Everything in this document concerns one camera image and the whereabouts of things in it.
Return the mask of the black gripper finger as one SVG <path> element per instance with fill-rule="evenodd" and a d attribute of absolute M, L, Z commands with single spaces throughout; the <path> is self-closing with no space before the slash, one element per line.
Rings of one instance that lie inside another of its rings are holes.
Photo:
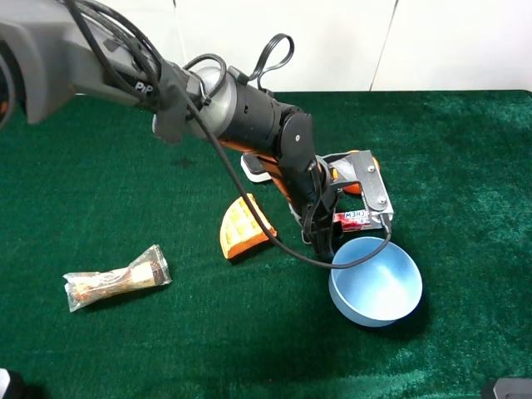
<path fill-rule="evenodd" d="M 333 215 L 319 208 L 309 230 L 309 238 L 320 261 L 330 263 L 333 259 Z"/>

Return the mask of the black orange gripper body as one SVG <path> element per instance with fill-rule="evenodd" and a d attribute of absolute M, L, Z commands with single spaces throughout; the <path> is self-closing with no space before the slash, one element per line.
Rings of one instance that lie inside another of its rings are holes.
<path fill-rule="evenodd" d="M 288 206 L 304 233 L 341 233 L 335 220 L 343 196 L 337 175 L 318 155 L 296 160 L 258 154 L 258 162 L 288 201 Z"/>

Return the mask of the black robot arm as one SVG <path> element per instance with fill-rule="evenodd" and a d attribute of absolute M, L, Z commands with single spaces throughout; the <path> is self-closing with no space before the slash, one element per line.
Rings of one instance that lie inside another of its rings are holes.
<path fill-rule="evenodd" d="M 331 267 L 340 188 L 316 154 L 307 112 L 253 87 L 215 54 L 184 66 L 166 60 L 132 21 L 101 2 L 2 2 L 2 124 L 17 108 L 38 123 L 77 95 L 148 111 L 155 136 L 167 143 L 191 132 L 219 154 L 255 155 L 313 247 L 313 264 Z"/>

